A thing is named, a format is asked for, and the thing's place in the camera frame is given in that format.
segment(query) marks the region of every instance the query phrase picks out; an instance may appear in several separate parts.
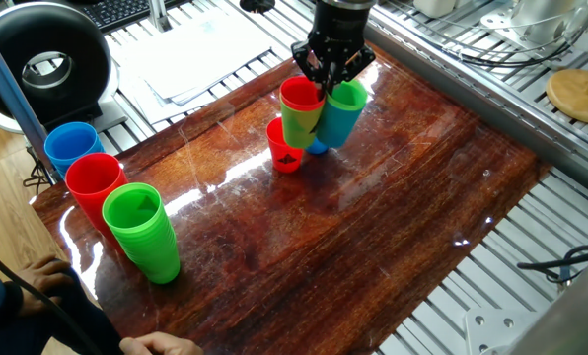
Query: stacked cups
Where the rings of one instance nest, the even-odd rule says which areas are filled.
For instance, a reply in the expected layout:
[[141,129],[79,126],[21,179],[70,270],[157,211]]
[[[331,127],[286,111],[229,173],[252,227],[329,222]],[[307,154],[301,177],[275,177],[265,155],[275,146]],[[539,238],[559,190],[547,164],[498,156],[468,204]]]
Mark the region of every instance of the stacked cups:
[[362,84],[355,80],[342,82],[327,95],[318,124],[318,140],[333,148],[341,147],[366,106],[367,96]]
[[102,207],[108,195],[126,183],[118,160],[106,153],[84,156],[66,172],[66,186],[90,223],[119,251],[120,245],[104,221]]
[[145,183],[129,183],[112,192],[104,219],[125,254],[154,283],[172,281],[180,272],[176,233],[158,191]]
[[104,153],[97,131],[90,124],[66,123],[50,132],[44,141],[44,151],[57,172],[65,178],[75,161],[90,153]]
[[319,100],[316,84],[304,76],[285,80],[280,92],[285,142],[293,148],[311,146],[325,98]]

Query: wooden board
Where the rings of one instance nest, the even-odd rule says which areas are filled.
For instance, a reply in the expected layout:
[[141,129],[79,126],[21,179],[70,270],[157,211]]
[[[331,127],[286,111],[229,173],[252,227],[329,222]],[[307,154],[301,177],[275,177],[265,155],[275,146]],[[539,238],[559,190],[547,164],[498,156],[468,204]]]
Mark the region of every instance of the wooden board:
[[209,354],[371,353],[549,166],[384,53],[346,145],[271,168],[264,130],[293,61],[122,153],[155,186],[183,269],[147,282],[59,184],[34,204],[91,264],[117,330],[188,337]]

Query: round black device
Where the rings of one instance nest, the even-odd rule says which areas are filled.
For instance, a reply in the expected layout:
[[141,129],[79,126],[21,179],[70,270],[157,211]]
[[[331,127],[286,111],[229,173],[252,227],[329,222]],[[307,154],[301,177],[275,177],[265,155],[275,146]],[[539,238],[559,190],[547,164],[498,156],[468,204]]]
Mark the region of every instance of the round black device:
[[[97,101],[110,77],[110,50],[84,14],[47,2],[9,8],[0,13],[0,53],[48,130],[101,114]],[[59,59],[52,72],[32,69],[48,58]],[[0,112],[11,115],[1,98]]]

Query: wooden coaster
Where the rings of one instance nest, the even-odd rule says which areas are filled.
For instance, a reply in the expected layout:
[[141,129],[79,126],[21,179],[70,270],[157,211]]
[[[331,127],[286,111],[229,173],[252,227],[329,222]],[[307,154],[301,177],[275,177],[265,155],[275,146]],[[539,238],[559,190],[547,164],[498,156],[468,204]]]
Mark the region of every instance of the wooden coaster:
[[563,113],[588,123],[588,71],[568,69],[555,73],[547,82],[547,95]]

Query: stack of green cups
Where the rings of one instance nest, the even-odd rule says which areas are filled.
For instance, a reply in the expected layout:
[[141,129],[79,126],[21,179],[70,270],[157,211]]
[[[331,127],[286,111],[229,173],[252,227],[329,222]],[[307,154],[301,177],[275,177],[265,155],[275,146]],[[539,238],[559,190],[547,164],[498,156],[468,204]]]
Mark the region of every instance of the stack of green cups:
[[178,276],[176,233],[158,191],[145,183],[129,183],[104,202],[103,215],[125,254],[154,283]]

